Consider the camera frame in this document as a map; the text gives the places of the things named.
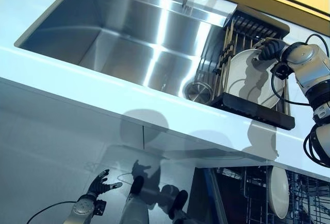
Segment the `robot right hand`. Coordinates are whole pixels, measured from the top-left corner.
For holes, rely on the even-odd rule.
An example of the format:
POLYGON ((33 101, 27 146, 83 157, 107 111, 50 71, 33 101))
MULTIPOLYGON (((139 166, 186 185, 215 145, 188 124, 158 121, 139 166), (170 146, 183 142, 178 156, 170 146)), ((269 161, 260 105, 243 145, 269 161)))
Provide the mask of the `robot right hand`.
POLYGON ((261 39, 253 45, 254 49, 260 50, 259 61, 281 61, 282 54, 288 47, 288 43, 276 38, 261 39))

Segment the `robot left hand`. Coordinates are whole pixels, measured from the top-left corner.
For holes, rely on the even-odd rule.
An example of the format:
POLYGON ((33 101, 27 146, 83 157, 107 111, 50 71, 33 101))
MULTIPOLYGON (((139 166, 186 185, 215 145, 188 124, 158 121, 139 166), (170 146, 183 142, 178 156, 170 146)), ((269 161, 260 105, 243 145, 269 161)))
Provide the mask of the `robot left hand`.
POLYGON ((122 187, 123 183, 122 182, 116 182, 112 184, 106 183, 107 181, 107 176, 109 175, 109 169, 103 170, 101 173, 95 177, 95 179, 92 181, 90 184, 87 194, 92 195, 95 198, 97 198, 99 195, 106 193, 110 190, 117 189, 122 187))

